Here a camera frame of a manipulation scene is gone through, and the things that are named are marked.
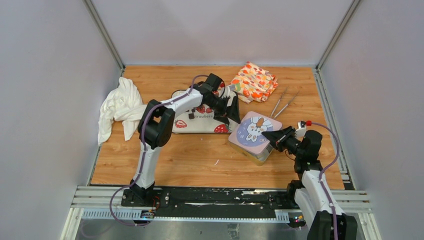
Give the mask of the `silver tin lid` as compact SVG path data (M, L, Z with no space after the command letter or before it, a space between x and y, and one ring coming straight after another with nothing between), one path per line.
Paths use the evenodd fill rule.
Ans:
M270 152L270 141L262 135L262 132L277 131L282 126L283 124L280 121L249 111L229 135L228 141L242 150L259 157L266 152Z

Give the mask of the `yellow tin box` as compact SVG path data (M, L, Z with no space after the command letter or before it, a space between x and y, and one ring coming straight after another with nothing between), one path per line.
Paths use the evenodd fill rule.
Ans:
M231 146L234 150L236 150L238 153L245 156L247 159L252 161L257 166L262 166L268 157L270 156L271 152L273 151L273 148L271 145L267 145L266 148L263 149L263 151L259 154L253 154L250 151L245 150L244 148L241 148L240 146L230 142L229 146Z

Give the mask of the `strawberry print tray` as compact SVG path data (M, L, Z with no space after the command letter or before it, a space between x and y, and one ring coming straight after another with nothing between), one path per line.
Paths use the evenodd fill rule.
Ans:
M189 114L194 114L194 119L189 119ZM192 108L174 119L172 132L174 134L224 134L231 133L238 124L231 119L229 124L214 120L213 110L203 104Z

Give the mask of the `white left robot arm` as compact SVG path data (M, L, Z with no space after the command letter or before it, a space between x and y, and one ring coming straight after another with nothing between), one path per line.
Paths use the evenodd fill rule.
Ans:
M192 82L182 94L167 100L148 102L138 125L140 155L137 170L129 189L134 193L134 200L140 206L149 206L153 201L155 171L162 147L172 135L174 120L186 111L207 105L213 111L213 119L225 125L230 122L239 124L240 108L237 93L224 87L216 95L222 79L210 73L201 83Z

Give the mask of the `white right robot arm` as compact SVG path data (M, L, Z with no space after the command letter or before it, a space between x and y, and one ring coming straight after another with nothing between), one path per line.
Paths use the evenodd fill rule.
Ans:
M300 208L308 227L309 240L355 240L357 220L339 206L325 176L326 168L319 160L323 136L316 130L292 126L264 131L262 135L277 151L294 155L297 180L287 186L286 204Z

